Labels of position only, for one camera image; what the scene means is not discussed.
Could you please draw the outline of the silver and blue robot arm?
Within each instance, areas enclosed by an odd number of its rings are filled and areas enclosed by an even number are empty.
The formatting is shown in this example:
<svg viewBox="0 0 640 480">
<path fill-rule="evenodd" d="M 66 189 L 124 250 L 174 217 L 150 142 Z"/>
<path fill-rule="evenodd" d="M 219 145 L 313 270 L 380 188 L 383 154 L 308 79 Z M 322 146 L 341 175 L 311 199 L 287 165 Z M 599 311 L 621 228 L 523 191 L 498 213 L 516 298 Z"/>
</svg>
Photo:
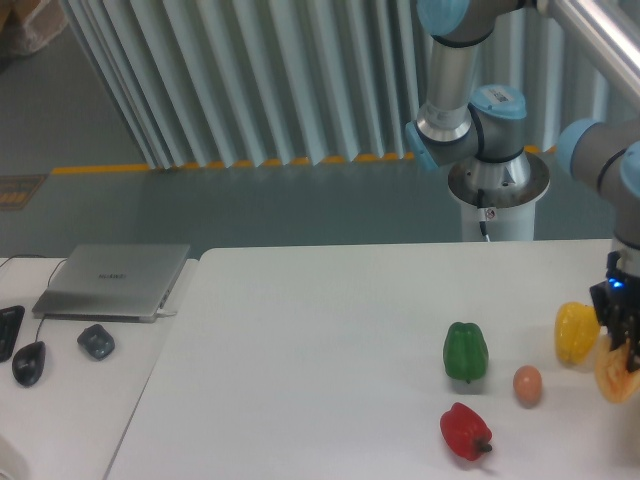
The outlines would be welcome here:
<svg viewBox="0 0 640 480">
<path fill-rule="evenodd" d="M 511 86 L 476 86 L 480 45 L 497 20 L 523 1 L 421 1 L 416 10 L 433 39 L 425 103 L 405 128 L 416 159 L 449 165 L 448 188 L 459 202 L 469 240 L 530 239 L 536 202 L 549 172 L 524 149 L 527 103 Z M 533 1 L 585 49 L 596 68 L 632 103 L 639 100 L 639 31 L 608 1 Z M 613 208 L 615 223 L 605 279 L 590 290 L 598 322 L 639 368 L 639 123 L 573 122 L 556 145 L 559 165 Z"/>
</svg>

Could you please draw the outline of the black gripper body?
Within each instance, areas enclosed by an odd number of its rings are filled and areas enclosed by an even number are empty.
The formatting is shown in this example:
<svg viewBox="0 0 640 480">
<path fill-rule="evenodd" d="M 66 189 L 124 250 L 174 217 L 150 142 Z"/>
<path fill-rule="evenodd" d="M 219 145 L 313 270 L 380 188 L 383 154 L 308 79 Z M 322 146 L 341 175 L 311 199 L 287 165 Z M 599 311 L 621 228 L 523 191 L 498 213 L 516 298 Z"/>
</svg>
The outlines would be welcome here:
<svg viewBox="0 0 640 480">
<path fill-rule="evenodd" d="M 589 293 L 599 323 L 609 330 L 639 327 L 639 273 L 629 251 L 612 250 L 606 259 L 605 279 Z"/>
</svg>

